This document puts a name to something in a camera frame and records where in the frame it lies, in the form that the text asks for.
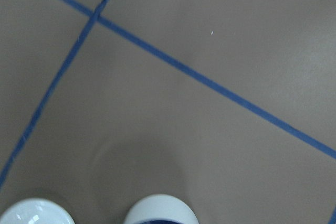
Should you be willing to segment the white enamel mug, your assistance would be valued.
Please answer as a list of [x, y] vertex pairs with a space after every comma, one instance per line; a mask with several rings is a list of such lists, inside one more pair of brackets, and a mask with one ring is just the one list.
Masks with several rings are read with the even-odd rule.
[[193, 210], [182, 200], [167, 194], [154, 194], [137, 201], [124, 223], [199, 223]]

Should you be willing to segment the white mug lid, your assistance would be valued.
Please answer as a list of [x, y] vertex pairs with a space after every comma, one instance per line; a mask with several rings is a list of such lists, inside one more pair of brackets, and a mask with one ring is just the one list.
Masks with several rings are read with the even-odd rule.
[[72, 216], [57, 203], [43, 198], [20, 200], [1, 214], [1, 223], [75, 223]]

